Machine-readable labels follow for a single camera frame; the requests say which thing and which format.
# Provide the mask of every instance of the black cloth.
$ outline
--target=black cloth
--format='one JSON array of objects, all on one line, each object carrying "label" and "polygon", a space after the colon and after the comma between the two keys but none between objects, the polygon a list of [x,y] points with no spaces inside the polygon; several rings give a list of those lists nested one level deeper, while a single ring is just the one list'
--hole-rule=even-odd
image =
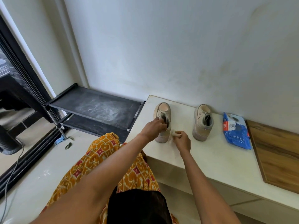
[{"label": "black cloth", "polygon": [[109,199],[107,224],[172,224],[165,197],[159,191],[116,190]]}]

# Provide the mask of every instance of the wood grain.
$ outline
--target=wood grain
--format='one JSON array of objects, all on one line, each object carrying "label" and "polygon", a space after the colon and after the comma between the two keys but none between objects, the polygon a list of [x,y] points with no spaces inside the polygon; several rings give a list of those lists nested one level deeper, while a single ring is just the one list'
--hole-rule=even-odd
[{"label": "wood grain", "polygon": [[299,134],[246,122],[264,182],[299,193]]}]

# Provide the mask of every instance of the red label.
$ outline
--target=red label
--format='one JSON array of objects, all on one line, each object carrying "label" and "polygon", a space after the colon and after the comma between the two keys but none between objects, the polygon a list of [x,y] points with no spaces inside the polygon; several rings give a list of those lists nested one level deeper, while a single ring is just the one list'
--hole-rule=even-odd
[{"label": "red label", "polygon": [[223,131],[228,131],[228,121],[223,122]]}]

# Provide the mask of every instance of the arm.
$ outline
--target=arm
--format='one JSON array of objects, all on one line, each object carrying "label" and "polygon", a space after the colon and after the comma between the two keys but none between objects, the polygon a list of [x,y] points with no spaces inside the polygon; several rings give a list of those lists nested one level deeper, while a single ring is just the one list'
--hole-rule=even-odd
[{"label": "arm", "polygon": [[156,118],[149,122],[133,140],[114,152],[69,192],[55,202],[32,224],[92,224],[107,203],[113,189],[122,179],[137,155],[167,125]]},{"label": "arm", "polygon": [[200,220],[203,224],[241,224],[235,213],[212,186],[193,159],[191,142],[184,131],[177,131],[181,136],[174,137],[185,164],[187,177],[192,189]]}]

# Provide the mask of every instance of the electrical cord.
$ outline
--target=electrical cord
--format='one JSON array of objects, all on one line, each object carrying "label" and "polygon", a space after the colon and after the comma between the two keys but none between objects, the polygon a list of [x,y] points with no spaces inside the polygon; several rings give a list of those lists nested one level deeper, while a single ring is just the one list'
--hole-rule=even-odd
[{"label": "electrical cord", "polygon": [[10,181],[10,178],[12,177],[13,173],[15,172],[15,170],[16,170],[16,168],[17,168],[17,165],[18,165],[18,163],[19,163],[19,159],[21,158],[21,156],[22,156],[22,154],[23,154],[23,152],[24,152],[24,144],[23,144],[19,139],[16,138],[16,140],[22,145],[22,152],[21,152],[21,154],[19,155],[18,160],[17,160],[17,163],[16,163],[16,165],[15,165],[13,171],[11,172],[11,174],[10,174],[10,176],[9,176],[7,182],[6,182],[6,185],[5,185],[5,194],[4,194],[4,198],[5,198],[5,206],[4,206],[4,212],[3,212],[3,215],[2,215],[2,218],[1,218],[1,221],[0,221],[0,224],[2,224],[2,221],[3,221],[4,216],[5,216],[5,212],[6,212],[6,207],[7,207],[7,186],[8,186],[8,183],[9,183],[9,181]]}]

